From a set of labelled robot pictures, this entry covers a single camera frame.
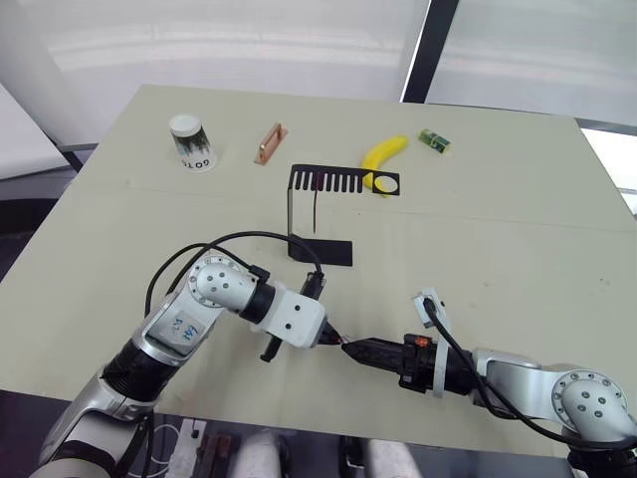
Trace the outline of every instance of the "small green box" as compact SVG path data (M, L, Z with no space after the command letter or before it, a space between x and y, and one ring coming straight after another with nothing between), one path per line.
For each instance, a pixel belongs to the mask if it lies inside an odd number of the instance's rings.
M442 153L448 152L451 147L451 142L442 137L440 134L436 134L431 129L423 129L420 131L418 139Z

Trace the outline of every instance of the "cable connector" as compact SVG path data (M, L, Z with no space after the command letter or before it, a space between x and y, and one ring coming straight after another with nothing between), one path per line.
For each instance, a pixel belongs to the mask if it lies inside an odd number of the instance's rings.
M427 309L433 308L432 312L438 317L438 320L447 330L451 330L451 323L447 318L442 301L438 298L438 294L433 287L424 288L420 294L413 298L414 307L420 317L425 328L435 327L435 324L429 316ZM434 381L433 381L433 393L434 396L442 398L445 390L445 375L447 372L447 353L449 350L449 344L444 337L441 337L438 342L438 348L436 349L436 361L434 369Z
M253 276L258 277L259 282L268 282L268 280L270 279L270 272L266 271L262 267L255 266L254 264L252 264L248 268L248 272L252 274Z
M325 275L323 272L308 272L306 281L304 282L299 294L318 300L322 288L325 286Z

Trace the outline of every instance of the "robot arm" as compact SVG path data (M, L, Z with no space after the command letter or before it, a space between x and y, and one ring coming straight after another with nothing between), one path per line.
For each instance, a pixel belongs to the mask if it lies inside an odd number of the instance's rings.
M129 468L146 432L146 417L159 394L192 357L223 311L281 342L311 348L326 323L317 302L322 274L310 273L302 293L242 271L225 256L202 257L178 292L145 318L122 350L86 384L47 436L44 465L32 478L120 476Z
M446 323L448 329L444 307L433 290L415 300L419 302L416 309L423 309L418 306L425 301L430 301L438 322ZM425 326L433 325L425 314L420 316ZM557 423L564 437L591 445L569 444L568 460L574 468L586 471L590 478L637 476L637 424L627 411L624 392L603 373L575 365L542 366L531 358L486 349L458 352L443 337L436 343L408 334L403 344L365 339L341 347L360 363L398 373L404 388L439 391L437 396L444 389L470 395L474 404L487 406L469 364L493 387L486 390L487 398L500 417L514 417L503 398L525 418Z

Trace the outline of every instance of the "floor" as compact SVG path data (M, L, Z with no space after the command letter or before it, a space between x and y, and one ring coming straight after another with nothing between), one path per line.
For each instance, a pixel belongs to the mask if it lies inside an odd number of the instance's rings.
M74 176L72 170L65 168L0 181L0 282ZM62 400L0 390L0 478L26 478L33 472L42 441L66 405ZM156 423L178 427L181 419L159 415ZM240 442L261 429L256 425L209 421L206 432L223 431ZM291 476L338 476L338 436L296 430L279 432L290 447ZM168 460L174 446L172 436L162 433L161 439L155 440L153 456L157 460ZM424 478L572 476L563 459L415 445L410 445L410 449ZM163 468L153 466L151 476L161 477ZM138 470L137 463L132 472Z

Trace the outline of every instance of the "white cup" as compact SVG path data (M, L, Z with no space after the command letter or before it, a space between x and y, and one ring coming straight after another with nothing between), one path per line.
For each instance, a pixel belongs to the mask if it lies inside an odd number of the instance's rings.
M189 170L203 172L217 164L217 155L206 136L201 119L182 114L168 122L181 163Z

